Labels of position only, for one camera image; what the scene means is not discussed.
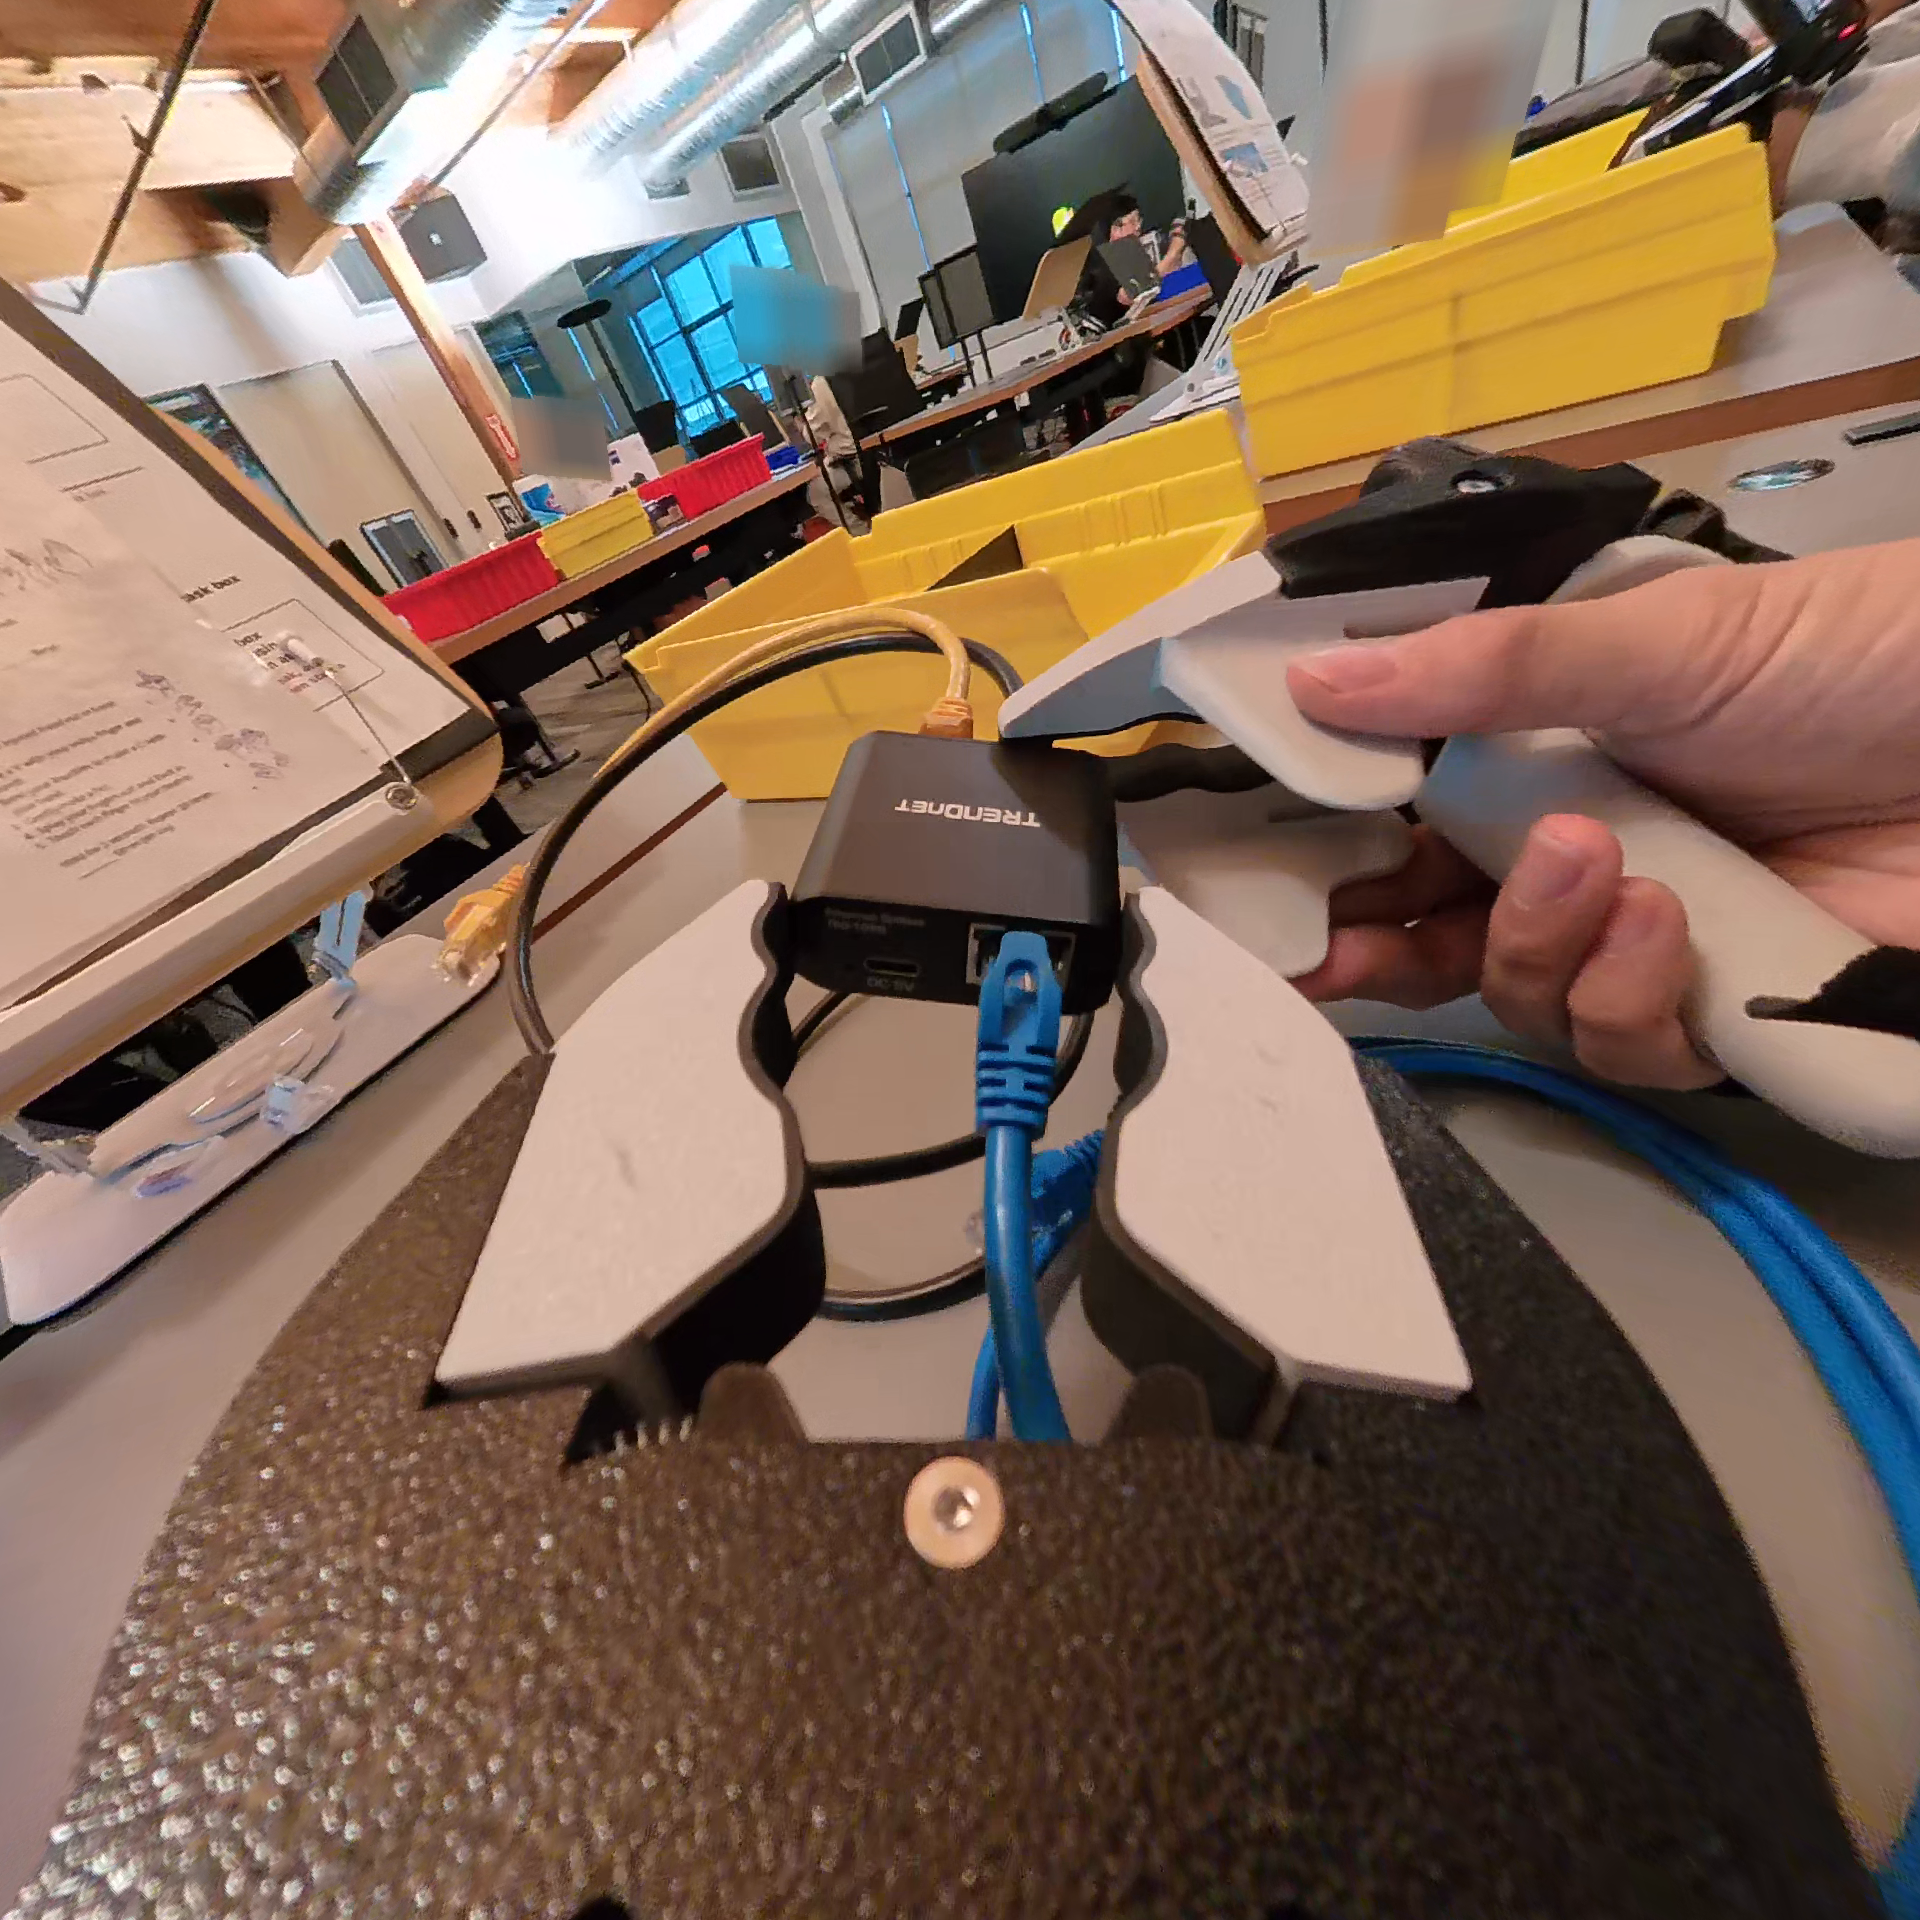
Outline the person's right hand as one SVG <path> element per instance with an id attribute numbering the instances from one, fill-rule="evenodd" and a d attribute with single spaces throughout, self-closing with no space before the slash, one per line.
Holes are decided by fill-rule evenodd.
<path id="1" fill-rule="evenodd" d="M 1918 947 L 1918 543 L 1712 566 L 1589 603 L 1477 612 L 1287 668 L 1333 733 L 1582 733 L 1870 943 Z M 1315 1001 L 1462 997 L 1605 1085 L 1703 1092 L 1692 931 L 1613 833 L 1544 815 L 1502 883 L 1431 825 L 1329 902 Z"/>

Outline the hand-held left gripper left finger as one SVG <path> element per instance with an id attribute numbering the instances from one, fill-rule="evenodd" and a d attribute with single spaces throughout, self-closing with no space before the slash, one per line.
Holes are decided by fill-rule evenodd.
<path id="1" fill-rule="evenodd" d="M 560 1034 L 437 1363 L 446 1396 L 698 1396 L 823 1304 L 782 1081 L 787 895 L 749 879 Z"/>

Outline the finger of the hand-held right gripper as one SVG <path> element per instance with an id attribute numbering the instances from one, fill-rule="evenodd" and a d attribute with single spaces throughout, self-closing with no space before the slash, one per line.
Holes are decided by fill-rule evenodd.
<path id="1" fill-rule="evenodd" d="M 1302 803 L 1131 803 L 1133 865 L 1281 976 L 1327 964 L 1329 898 L 1396 876 L 1415 853 L 1401 814 Z"/>
<path id="2" fill-rule="evenodd" d="M 1093 739 L 1144 722 L 1204 722 L 1293 796 L 1344 814 L 1410 803 L 1422 752 L 1310 722 L 1287 686 L 1295 657 L 1416 635 L 1472 612 L 1488 577 L 1282 596 L 1264 554 L 1224 562 L 1157 596 L 1025 684 L 998 739 Z"/>

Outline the large black screen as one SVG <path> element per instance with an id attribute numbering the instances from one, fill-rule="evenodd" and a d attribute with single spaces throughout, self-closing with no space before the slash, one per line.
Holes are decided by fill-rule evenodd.
<path id="1" fill-rule="evenodd" d="M 1081 237 L 1090 229 L 1081 208 L 1118 194 L 1139 201 L 1147 229 L 1169 229 L 1189 208 L 1181 160 L 1139 79 L 1090 76 L 995 133 L 994 156 L 964 173 L 995 323 L 1021 317 L 1059 229 Z"/>

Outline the stack of yellow plastic bins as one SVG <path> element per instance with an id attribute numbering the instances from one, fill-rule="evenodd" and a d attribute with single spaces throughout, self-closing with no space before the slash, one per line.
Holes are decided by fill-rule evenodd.
<path id="1" fill-rule="evenodd" d="M 1258 477 L 1712 369 L 1767 301 L 1767 149 L 1739 123 L 1618 160 L 1638 122 L 1516 156 L 1502 199 L 1235 325 Z"/>

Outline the black network switch box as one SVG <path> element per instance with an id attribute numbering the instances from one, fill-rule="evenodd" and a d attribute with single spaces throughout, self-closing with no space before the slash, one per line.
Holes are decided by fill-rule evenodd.
<path id="1" fill-rule="evenodd" d="M 976 1001 L 1012 931 L 1045 940 L 1068 1020 L 1106 1001 L 1119 968 L 1106 763 L 1021 740 L 854 739 L 787 895 L 794 974 L 848 997 Z"/>

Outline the long office table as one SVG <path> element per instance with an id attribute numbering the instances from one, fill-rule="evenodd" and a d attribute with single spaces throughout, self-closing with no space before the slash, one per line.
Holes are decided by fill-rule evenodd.
<path id="1" fill-rule="evenodd" d="M 800 553 L 803 524 L 813 517 L 807 491 L 815 477 L 813 460 L 795 464 L 514 612 L 433 641 L 432 651 L 493 700 L 523 696 L 595 651 L 650 641 L 684 603 L 704 603 Z"/>

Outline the red plastic bin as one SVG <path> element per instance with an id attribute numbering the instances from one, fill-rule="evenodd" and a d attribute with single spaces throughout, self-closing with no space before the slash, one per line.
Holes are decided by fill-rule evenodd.
<path id="1" fill-rule="evenodd" d="M 540 536 L 504 543 L 383 596 L 417 641 L 437 642 L 517 612 L 560 586 Z"/>
<path id="2" fill-rule="evenodd" d="M 732 498 L 769 484 L 769 464 L 761 438 L 720 444 L 711 455 L 684 460 L 635 485 L 650 508 L 674 508 L 682 518 L 698 518 L 729 507 Z"/>

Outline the silver air duct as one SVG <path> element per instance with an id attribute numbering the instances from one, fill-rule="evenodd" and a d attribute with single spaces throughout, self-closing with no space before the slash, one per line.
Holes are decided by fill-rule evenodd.
<path id="1" fill-rule="evenodd" d="M 893 17 L 932 50 L 994 2 L 674 2 L 569 110 L 558 139 L 582 168 L 634 156 L 665 194 L 729 139 L 852 63 Z"/>

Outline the white bracket panel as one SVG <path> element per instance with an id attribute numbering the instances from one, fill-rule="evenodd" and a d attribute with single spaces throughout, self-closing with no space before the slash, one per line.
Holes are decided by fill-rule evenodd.
<path id="1" fill-rule="evenodd" d="M 95 1140 L 37 1147 L 3 1202 L 3 1329 L 63 1318 L 178 1233 L 487 994 L 504 943 L 394 934 Z"/>

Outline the black ceiling speaker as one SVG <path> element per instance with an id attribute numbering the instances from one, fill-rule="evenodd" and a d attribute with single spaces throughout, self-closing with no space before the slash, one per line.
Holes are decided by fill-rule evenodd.
<path id="1" fill-rule="evenodd" d="M 487 267 L 487 244 L 452 189 L 426 194 L 394 213 L 394 232 L 426 284 L 461 281 Z"/>

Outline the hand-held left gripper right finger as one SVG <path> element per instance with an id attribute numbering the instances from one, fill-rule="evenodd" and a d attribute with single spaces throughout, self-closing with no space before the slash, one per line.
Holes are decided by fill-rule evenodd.
<path id="1" fill-rule="evenodd" d="M 1118 1007 L 1098 1341 L 1181 1369 L 1216 1419 L 1281 1419 L 1305 1386 L 1457 1403 L 1470 1357 L 1348 1041 L 1163 884 L 1127 902 Z"/>

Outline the small yellow plastic bin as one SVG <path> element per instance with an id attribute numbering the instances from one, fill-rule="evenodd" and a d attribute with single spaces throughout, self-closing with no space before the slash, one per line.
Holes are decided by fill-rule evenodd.
<path id="1" fill-rule="evenodd" d="M 642 547 L 652 536 L 650 502 L 634 491 L 616 491 L 600 502 L 545 524 L 540 546 L 558 577 L 579 581 Z"/>

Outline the black computer monitor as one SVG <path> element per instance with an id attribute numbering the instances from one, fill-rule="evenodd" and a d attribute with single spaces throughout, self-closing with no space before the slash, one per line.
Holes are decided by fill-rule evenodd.
<path id="1" fill-rule="evenodd" d="M 987 334 L 995 325 L 995 305 L 987 284 L 978 251 L 971 244 L 932 263 L 922 281 L 923 321 L 941 348 L 974 348 L 987 357 Z"/>

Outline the yellow plastic bin with divider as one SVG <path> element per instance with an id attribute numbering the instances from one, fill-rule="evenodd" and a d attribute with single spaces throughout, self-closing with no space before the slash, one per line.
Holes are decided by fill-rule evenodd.
<path id="1" fill-rule="evenodd" d="M 1224 411 L 1147 429 L 922 498 L 821 543 L 628 654 L 661 701 L 753 641 L 826 612 L 905 603 L 1033 684 L 1071 651 L 1264 543 Z M 821 800 L 866 733 L 912 733 L 941 689 L 928 657 L 862 657 L 753 692 L 692 740 L 737 800 Z"/>

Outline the background office table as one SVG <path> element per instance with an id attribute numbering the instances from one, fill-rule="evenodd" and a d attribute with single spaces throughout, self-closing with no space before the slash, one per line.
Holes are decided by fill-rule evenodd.
<path id="1" fill-rule="evenodd" d="M 1016 404 L 1025 395 L 1035 395 L 1050 380 L 1064 380 L 1068 372 L 1076 372 L 1081 367 L 1093 367 L 1093 364 L 1101 364 L 1133 342 L 1159 340 L 1159 335 L 1178 331 L 1181 323 L 1200 317 L 1216 305 L 1218 305 L 1218 296 L 1210 294 L 1210 287 L 1195 287 L 1195 290 L 1173 296 L 1173 301 L 1152 301 L 1152 305 L 1147 305 L 1147 311 L 1139 317 L 1119 323 L 1118 331 L 1111 331 L 1098 340 L 1088 340 L 1073 348 L 1061 348 L 1061 354 L 1045 357 L 1037 364 L 1021 364 L 1016 372 L 995 377 L 990 382 L 976 382 L 965 393 L 959 393 L 957 399 L 922 408 L 912 419 L 901 419 L 893 426 L 885 426 L 885 429 L 858 438 L 858 452 L 880 452 L 887 444 L 905 444 L 912 438 L 944 432 L 949 426 L 959 426 L 959 422 L 990 416 L 995 408 Z"/>

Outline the instruction sheet board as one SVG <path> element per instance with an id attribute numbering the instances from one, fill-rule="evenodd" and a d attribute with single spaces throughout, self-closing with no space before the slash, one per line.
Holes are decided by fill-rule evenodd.
<path id="1" fill-rule="evenodd" d="M 1139 85 L 1189 178 L 1244 262 L 1305 249 L 1310 185 L 1259 83 L 1195 2 L 1114 2 L 1139 44 Z"/>
<path id="2" fill-rule="evenodd" d="M 3 287 L 3 1115 L 489 803 L 489 709 Z"/>

